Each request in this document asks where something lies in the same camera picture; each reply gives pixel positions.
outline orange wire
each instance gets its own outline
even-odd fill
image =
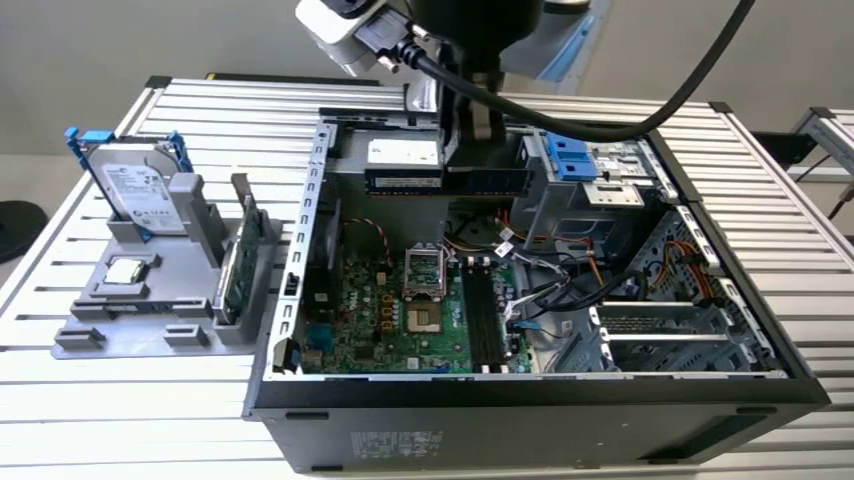
[[[509,228],[509,217],[508,217],[508,210],[507,209],[497,209],[497,219],[499,221],[504,224],[505,228]],[[527,236],[523,233],[512,233],[513,237],[516,237],[519,240],[527,240]],[[544,240],[548,238],[548,235],[536,235],[533,237],[535,240]],[[589,237],[580,237],[580,238],[569,238],[569,237],[553,237],[555,240],[560,240],[561,242],[571,242],[571,243],[584,243],[587,244],[587,262],[589,263],[589,269],[592,270],[593,275],[596,276],[596,280],[599,281],[599,285],[604,285],[604,281],[601,280],[601,274],[599,273],[599,267],[596,266],[596,260],[593,258],[593,252],[592,252],[592,239]]]

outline blue drive bracket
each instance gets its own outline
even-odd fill
[[[177,158],[177,167],[181,172],[194,173],[192,171],[192,163],[189,163],[189,157],[186,156],[186,143],[180,133],[173,131],[165,137],[166,141],[172,144],[174,149],[174,157]]]
[[[592,181],[599,169],[580,140],[545,133],[545,151],[555,166],[555,177],[564,182]]]
[[[122,137],[121,140],[124,139],[132,140],[132,137]],[[92,165],[89,164],[86,156],[86,153],[90,153],[92,149],[114,141],[116,136],[110,130],[88,130],[82,135],[80,135],[80,129],[77,127],[69,127],[65,130],[65,145],[73,153],[80,167],[82,167],[82,169],[89,173],[94,185],[97,185],[97,188],[104,195],[104,199],[106,200],[109,209],[113,213],[113,220],[120,220],[121,214],[118,213],[118,209],[109,199],[109,195],[106,194],[104,185],[101,185],[98,176],[92,171]],[[186,143],[184,142],[184,137],[181,137],[181,135],[176,131],[173,131],[166,135],[165,141],[161,140],[158,143],[174,151],[174,160],[178,171],[193,173],[192,163],[189,162],[189,156],[186,155]],[[153,236],[153,234],[144,227],[137,225],[136,229],[138,230],[142,240],[146,241]]]
[[[112,210],[112,216],[117,219],[121,218],[121,215],[118,214],[116,206],[109,201],[106,190],[104,189],[104,186],[97,179],[97,175],[94,175],[94,172],[92,171],[89,160],[85,156],[85,153],[82,152],[82,149],[86,147],[86,145],[104,145],[112,142],[114,139],[116,136],[110,131],[106,130],[89,130],[82,134],[82,136],[80,136],[80,129],[77,127],[68,127],[68,129],[65,130],[65,145],[68,145],[70,153],[74,154],[80,167],[89,174],[89,177],[92,177],[92,181],[94,182],[94,185],[97,185],[97,188],[104,195],[104,199],[106,200],[106,204],[109,205],[109,209]]]

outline connector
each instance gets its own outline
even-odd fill
[[[701,265],[705,261],[705,257],[703,257],[701,253],[685,253],[679,257],[676,263],[683,263],[684,265]]]
[[[412,31],[425,32],[415,27],[397,10],[383,7],[353,33],[356,40],[376,55],[379,63],[392,72],[399,63],[411,67],[415,58],[425,53],[415,43]]]

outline label sticker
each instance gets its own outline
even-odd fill
[[[601,170],[619,170],[619,163],[613,160],[599,160],[596,165]]]
[[[381,177],[373,179],[376,188],[440,188],[441,179],[435,177]]]
[[[185,233],[160,173],[146,165],[104,165],[130,220],[152,233]]]
[[[352,453],[356,458],[435,457],[441,435],[441,430],[349,432]]]
[[[368,144],[368,163],[439,165],[439,149],[432,140],[376,138]]]

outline black cable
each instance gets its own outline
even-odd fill
[[[605,283],[599,290],[596,290],[587,296],[564,303],[551,303],[541,308],[544,311],[549,312],[571,312],[573,310],[587,308],[599,300],[601,300],[607,296],[607,294],[611,293],[611,291],[616,290],[621,286],[623,282],[631,278],[637,281],[637,299],[641,300],[643,298],[645,298],[645,274],[636,270],[627,270],[619,275],[613,276],[608,283]]]
[[[834,205],[832,210],[830,210],[830,213],[827,214],[827,220],[834,219],[834,217],[839,213],[839,210],[842,210],[842,205],[844,205],[844,200],[839,200]]]
[[[806,169],[806,172],[803,172],[798,178],[795,178],[795,183],[798,183],[800,180],[803,180],[803,177],[806,177],[810,172],[812,170],[815,170],[815,168],[827,161],[827,159],[830,158],[830,155],[824,155],[824,158],[822,158],[818,162],[815,162],[815,165],[812,165],[810,168]]]
[[[468,97],[471,100],[481,103],[489,109],[501,112],[513,119],[525,122],[531,126],[553,132],[557,135],[563,135],[564,137],[588,142],[620,142],[631,140],[648,133],[661,123],[664,123],[676,110],[679,110],[717,62],[717,59],[720,58],[720,55],[737,32],[741,22],[747,17],[747,13],[752,8],[753,3],[755,0],[740,0],[737,2],[732,15],[717,34],[717,38],[711,44],[705,55],[696,64],[696,67],[688,75],[688,78],[684,80],[684,83],[673,93],[669,100],[667,100],[667,103],[661,105],[657,111],[649,115],[645,120],[633,125],[619,128],[589,127],[577,122],[551,118],[521,105],[517,105],[493,93],[489,93],[476,87],[465,79],[445,70],[441,65],[429,59],[424,50],[415,44],[415,42],[408,42],[405,45],[400,46],[397,56],[411,68],[421,70],[457,94]]]

